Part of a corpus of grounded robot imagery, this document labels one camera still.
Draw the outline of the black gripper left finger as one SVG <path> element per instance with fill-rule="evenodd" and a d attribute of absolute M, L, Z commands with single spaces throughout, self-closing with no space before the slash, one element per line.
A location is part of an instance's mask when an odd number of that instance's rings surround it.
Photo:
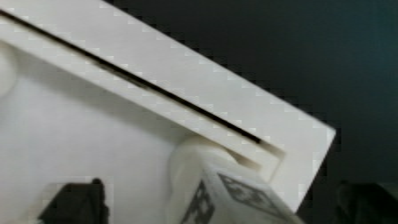
<path fill-rule="evenodd" d="M 109 224 L 109 216 L 102 179 L 68 183 L 38 217 L 41 224 Z"/>

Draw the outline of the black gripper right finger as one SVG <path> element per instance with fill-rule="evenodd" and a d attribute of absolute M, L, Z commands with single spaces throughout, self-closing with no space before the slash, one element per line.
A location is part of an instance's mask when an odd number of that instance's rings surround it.
<path fill-rule="evenodd" d="M 335 224 L 398 224 L 398 183 L 340 184 Z"/>

